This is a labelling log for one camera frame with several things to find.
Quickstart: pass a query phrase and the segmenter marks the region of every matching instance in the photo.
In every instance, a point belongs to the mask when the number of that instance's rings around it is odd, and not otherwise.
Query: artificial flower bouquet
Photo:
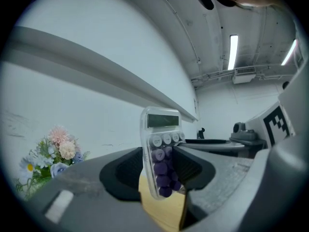
[[[86,160],[90,152],[82,154],[77,139],[62,126],[55,126],[38,143],[35,150],[21,159],[20,178],[15,179],[18,192],[25,192],[25,199],[66,170],[72,164]]]

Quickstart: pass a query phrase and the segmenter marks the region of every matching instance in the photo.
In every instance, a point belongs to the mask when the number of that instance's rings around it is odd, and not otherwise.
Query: pipe
[[[288,79],[292,79],[293,75],[269,75],[269,76],[265,76],[265,74],[261,74],[261,75],[256,75],[255,77],[259,77],[259,80],[273,80],[273,79],[283,79],[283,78],[288,78]]]
[[[234,70],[238,70],[238,69],[246,69],[246,68],[250,68],[250,67],[269,67],[269,66],[281,66],[281,64],[257,64],[257,65],[249,65],[249,66],[243,66],[243,67],[237,67],[237,68],[234,68],[233,70],[223,70],[221,72],[211,72],[211,73],[205,73],[205,74],[202,74],[202,76],[206,76],[206,75],[212,75],[212,74],[221,74],[221,73],[225,73],[225,72],[231,72],[231,73],[234,73]],[[195,76],[195,77],[192,77],[191,80],[194,80],[194,79],[198,79],[200,78],[201,75],[199,76]]]
[[[192,49],[193,49],[193,51],[194,51],[194,54],[195,54],[195,57],[196,57],[196,59],[197,59],[198,69],[199,69],[199,72],[200,72],[200,74],[201,74],[201,69],[200,69],[200,66],[199,66],[199,65],[200,65],[200,64],[199,64],[199,63],[200,63],[200,59],[199,59],[199,57],[197,56],[197,52],[196,52],[195,47],[194,47],[194,45],[193,45],[193,43],[192,43],[192,40],[191,40],[191,38],[190,38],[190,35],[189,35],[187,29],[185,28],[185,26],[184,26],[182,20],[181,20],[180,17],[178,16],[177,12],[174,10],[173,6],[170,4],[169,0],[165,0],[165,1],[168,3],[169,7],[172,9],[174,15],[177,17],[177,19],[178,19],[178,21],[180,22],[180,24],[181,24],[181,26],[182,26],[184,32],[186,33],[186,35],[187,35],[187,37],[188,37],[188,40],[190,41],[191,47],[192,47]]]
[[[228,73],[228,74],[224,74],[224,75],[218,75],[218,76],[210,77],[210,78],[207,79],[207,81],[217,79],[217,78],[226,77],[226,76],[229,76],[229,75],[234,75],[234,73]]]
[[[260,48],[261,48],[261,45],[264,41],[264,36],[265,36],[265,28],[266,28],[266,18],[267,18],[267,7],[265,7],[263,9],[263,17],[262,17],[262,21],[261,21],[261,31],[260,31],[260,37],[259,37],[259,42],[258,42],[258,45],[257,45],[257,49],[256,49],[256,54],[254,55],[254,58],[253,58],[253,64],[255,64],[258,60],[258,58],[260,57]]]

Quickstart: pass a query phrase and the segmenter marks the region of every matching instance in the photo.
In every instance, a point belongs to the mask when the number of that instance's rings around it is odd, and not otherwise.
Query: calculator display
[[[157,114],[149,114],[148,115],[148,127],[149,128],[157,128],[157,127],[165,127],[165,126],[178,126],[179,125],[179,117],[171,116],[171,115],[157,115]]]

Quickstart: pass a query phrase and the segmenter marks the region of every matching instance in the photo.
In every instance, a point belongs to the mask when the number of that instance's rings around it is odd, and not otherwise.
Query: purple button
[[[179,181],[171,181],[169,187],[175,191],[179,191],[182,185]]]
[[[171,188],[159,188],[159,194],[165,198],[172,195],[173,190]]]
[[[156,184],[158,187],[168,187],[170,179],[166,175],[158,175],[156,177]]]
[[[172,160],[165,159],[163,162],[168,166],[169,169],[174,169]]]
[[[168,171],[168,177],[171,179],[171,180],[174,180],[174,181],[177,181],[178,180],[178,176],[176,174],[176,172],[174,170],[169,170]]]
[[[158,162],[158,163],[154,164],[154,173],[156,175],[167,174],[167,172],[168,172],[168,167],[167,167],[167,165],[165,163]]]
[[[163,150],[164,150],[164,153],[165,153],[165,157],[167,159],[171,158],[171,156],[172,156],[172,147],[171,146],[166,146],[166,147],[163,148]]]
[[[165,153],[162,149],[155,149],[151,152],[151,158],[154,162],[162,161],[165,157]]]

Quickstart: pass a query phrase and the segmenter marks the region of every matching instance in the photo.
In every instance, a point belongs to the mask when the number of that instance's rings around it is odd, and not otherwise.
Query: flower
[[[58,174],[65,171],[68,167],[69,167],[68,165],[66,165],[62,162],[58,162],[56,164],[53,164],[50,167],[50,174],[52,175],[52,178],[55,178]]]
[[[25,185],[33,176],[33,170],[36,166],[35,160],[33,157],[28,155],[21,159],[19,166],[21,175],[19,181],[22,185]]]
[[[80,145],[75,141],[75,151],[82,152]]]
[[[52,158],[55,158],[56,155],[55,155],[55,152],[56,152],[56,149],[55,149],[55,146],[49,146],[48,147],[48,154],[52,157]]]
[[[63,126],[54,126],[54,128],[50,130],[48,138],[56,147],[59,147],[61,143],[69,140],[69,135]]]
[[[46,158],[42,155],[38,155],[37,157],[37,165],[42,169],[46,168],[48,165],[52,165],[54,162],[54,159],[52,158]]]
[[[73,162],[77,163],[77,162],[82,162],[82,161],[84,161],[84,159],[83,159],[83,156],[82,156],[81,152],[80,151],[76,151],[76,154],[73,157]]]
[[[66,141],[59,145],[59,152],[62,158],[70,160],[75,156],[75,145],[72,142]]]

